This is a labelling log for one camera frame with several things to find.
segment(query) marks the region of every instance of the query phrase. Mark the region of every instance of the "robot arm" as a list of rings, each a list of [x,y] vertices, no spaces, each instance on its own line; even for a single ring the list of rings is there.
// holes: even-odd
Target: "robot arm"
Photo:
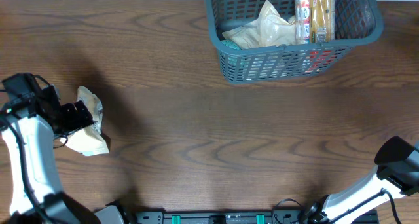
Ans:
[[[51,126],[39,115],[20,119],[13,125],[24,144],[24,160],[26,174],[37,204],[44,202],[49,194],[58,194],[63,191],[54,159],[53,140],[54,133]],[[28,196],[24,191],[22,171],[20,165],[19,145],[16,136],[10,128],[2,133],[11,157],[13,177],[13,198],[10,205],[10,214],[25,212],[33,209]]]
[[[419,150],[400,137],[389,139],[375,157],[376,166],[351,187],[323,197],[307,209],[301,221],[352,223],[357,217],[396,198],[419,190]],[[397,214],[393,213],[400,223]]]
[[[93,124],[82,102],[60,105],[56,89],[41,89],[30,73],[3,80],[10,102],[0,110],[2,131],[10,153],[13,176],[12,220],[50,223],[100,223],[62,189],[53,152],[55,138]]]

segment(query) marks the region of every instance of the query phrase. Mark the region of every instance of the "gray plastic basket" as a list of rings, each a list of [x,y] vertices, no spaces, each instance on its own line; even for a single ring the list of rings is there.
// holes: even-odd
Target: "gray plastic basket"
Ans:
[[[357,45],[376,41],[383,30],[376,0],[336,0],[334,41],[248,50],[225,46],[221,33],[257,19],[264,1],[205,0],[209,35],[218,50],[221,72],[231,83],[317,75]],[[285,19],[295,14],[294,0],[269,1]]]

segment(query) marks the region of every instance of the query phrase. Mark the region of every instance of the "plastic bag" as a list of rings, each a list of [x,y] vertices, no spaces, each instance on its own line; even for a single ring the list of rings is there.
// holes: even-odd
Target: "plastic bag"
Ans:
[[[335,0],[295,0],[297,42],[335,39]]]
[[[223,32],[226,40],[234,41],[241,49],[297,44],[295,16],[287,21],[275,7],[265,1],[258,19]]]

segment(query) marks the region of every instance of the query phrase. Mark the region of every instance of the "snack package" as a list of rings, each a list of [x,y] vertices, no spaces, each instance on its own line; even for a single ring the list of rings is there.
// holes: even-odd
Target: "snack package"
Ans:
[[[335,39],[335,0],[295,0],[299,44]]]
[[[295,19],[297,43],[310,43],[310,0],[295,0]]]

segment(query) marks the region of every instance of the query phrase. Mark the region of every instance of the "wooden table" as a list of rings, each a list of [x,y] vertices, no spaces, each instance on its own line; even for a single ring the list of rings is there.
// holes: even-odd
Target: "wooden table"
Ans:
[[[328,72],[228,84],[203,0],[0,0],[0,77],[32,72],[103,102],[108,155],[55,150],[65,191],[91,210],[270,209],[347,188],[390,137],[419,140],[419,3],[380,2],[385,31]],[[1,102],[7,99],[0,96]],[[0,144],[0,220],[12,180]],[[419,198],[397,200],[417,223]],[[394,223],[390,204],[381,223]]]

